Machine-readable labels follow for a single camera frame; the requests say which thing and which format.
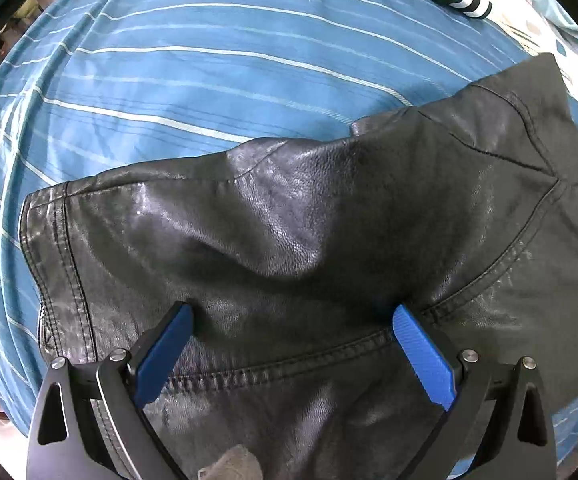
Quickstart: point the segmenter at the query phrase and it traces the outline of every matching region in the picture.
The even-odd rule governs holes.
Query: metal screw
[[[480,359],[480,356],[478,355],[478,352],[476,352],[475,350],[466,349],[462,351],[462,358],[467,363],[477,363],[478,359]]]
[[[66,357],[56,357],[53,361],[51,361],[51,368],[54,370],[60,370],[65,364],[67,364]]]
[[[124,348],[116,348],[109,354],[109,359],[114,363],[119,363],[127,357],[127,351]]]
[[[527,356],[522,358],[522,366],[524,366],[527,370],[533,370],[537,365],[533,357]]]

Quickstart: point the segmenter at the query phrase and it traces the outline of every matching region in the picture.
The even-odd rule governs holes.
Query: blue gripper pad
[[[448,411],[456,397],[453,371],[404,305],[393,313],[393,333],[431,402]]]
[[[193,330],[194,313],[191,306],[183,304],[136,371],[133,402],[139,410],[160,396]]]

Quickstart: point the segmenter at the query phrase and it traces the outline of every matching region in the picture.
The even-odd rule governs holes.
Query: black and white striped cuff
[[[489,0],[461,0],[460,2],[449,5],[454,9],[461,10],[470,18],[477,18],[479,20],[486,18],[493,8]]]

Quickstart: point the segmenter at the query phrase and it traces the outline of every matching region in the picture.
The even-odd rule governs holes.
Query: bed
[[[493,23],[429,0],[54,2],[0,67],[0,401],[9,417],[28,433],[46,370],[38,337],[51,323],[18,242],[27,194],[254,137],[338,139],[357,118],[448,97],[527,56]],[[578,398],[554,426],[562,460],[578,442]]]

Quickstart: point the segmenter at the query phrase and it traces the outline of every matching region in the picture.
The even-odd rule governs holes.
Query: leather garment
[[[190,478],[237,444],[265,480],[396,478],[442,413],[392,336],[400,303],[459,348],[534,357],[553,410],[578,394],[578,130],[549,54],[346,139],[37,191],[20,241],[47,361],[96,361],[194,306],[146,408]]]

